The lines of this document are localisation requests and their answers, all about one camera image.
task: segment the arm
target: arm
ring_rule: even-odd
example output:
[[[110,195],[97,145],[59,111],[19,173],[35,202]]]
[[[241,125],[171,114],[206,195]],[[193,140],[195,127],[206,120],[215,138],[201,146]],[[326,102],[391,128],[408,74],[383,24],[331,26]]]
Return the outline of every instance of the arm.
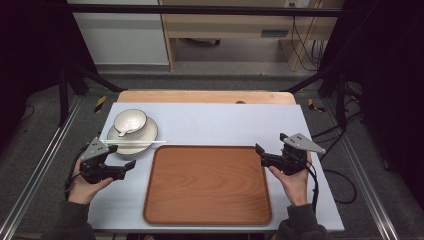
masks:
[[[74,174],[79,172],[79,165],[78,160]],[[107,187],[112,181],[112,178],[108,178],[97,184],[89,184],[81,176],[76,177],[68,201],[60,204],[56,223],[42,234],[41,239],[94,240],[93,228],[87,222],[90,202],[97,192]]]
[[[308,161],[312,162],[310,153],[308,153]],[[308,171],[305,169],[287,176],[273,166],[270,166],[269,170],[280,180],[292,204],[287,207],[289,219],[280,223],[276,239],[330,239],[327,230],[318,224],[312,205],[308,204]]]

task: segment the tray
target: tray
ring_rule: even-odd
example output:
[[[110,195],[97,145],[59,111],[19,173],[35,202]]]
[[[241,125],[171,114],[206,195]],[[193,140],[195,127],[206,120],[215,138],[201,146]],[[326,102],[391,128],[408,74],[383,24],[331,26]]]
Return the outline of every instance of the tray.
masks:
[[[166,145],[156,150],[146,222],[264,225],[271,215],[265,171],[254,147]]]

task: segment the chopsticks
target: chopsticks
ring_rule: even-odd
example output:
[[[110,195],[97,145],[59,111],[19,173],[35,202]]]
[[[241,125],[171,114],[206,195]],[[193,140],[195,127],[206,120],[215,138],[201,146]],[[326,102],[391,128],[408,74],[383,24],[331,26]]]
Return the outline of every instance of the chopsticks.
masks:
[[[133,144],[152,144],[152,143],[166,143],[166,141],[141,141],[141,140],[100,140],[104,144],[117,144],[117,145],[133,145]]]

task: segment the white tabletop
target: white tabletop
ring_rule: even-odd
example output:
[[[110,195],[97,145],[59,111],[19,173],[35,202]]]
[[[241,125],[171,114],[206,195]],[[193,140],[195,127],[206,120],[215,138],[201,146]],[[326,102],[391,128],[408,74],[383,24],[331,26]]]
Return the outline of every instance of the white tabletop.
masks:
[[[157,140],[168,145],[227,145],[254,146],[260,144],[268,153],[281,155],[283,143],[280,133],[288,136],[302,133],[310,138],[302,110],[298,105],[278,104],[196,104],[196,103],[114,103],[106,120],[100,139],[107,139],[115,117],[127,109],[141,109],[158,125]],[[113,182],[100,191],[90,206],[88,222],[97,231],[113,232],[266,232],[278,229],[288,218],[289,200],[281,183],[268,171],[267,182],[272,207],[272,219],[267,225],[216,226],[216,225],[152,225],[142,217],[144,198],[149,181],[155,149],[135,155],[110,154],[109,166],[122,166],[128,160],[137,160],[134,169],[124,180]],[[317,171],[319,196],[317,219],[329,231],[343,231],[344,226],[337,211],[318,156],[312,153]],[[308,182],[308,198],[312,201],[312,177]]]

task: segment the dark sleeve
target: dark sleeve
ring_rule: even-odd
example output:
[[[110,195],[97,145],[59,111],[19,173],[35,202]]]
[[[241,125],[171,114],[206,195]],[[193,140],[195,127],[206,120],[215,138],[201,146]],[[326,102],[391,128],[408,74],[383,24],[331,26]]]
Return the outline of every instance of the dark sleeve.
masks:
[[[42,240],[95,240],[93,228],[88,224],[90,205],[63,201],[56,223],[41,235]]]
[[[331,239],[327,230],[318,224],[312,205],[287,207],[289,219],[280,223],[278,240],[321,240]]]

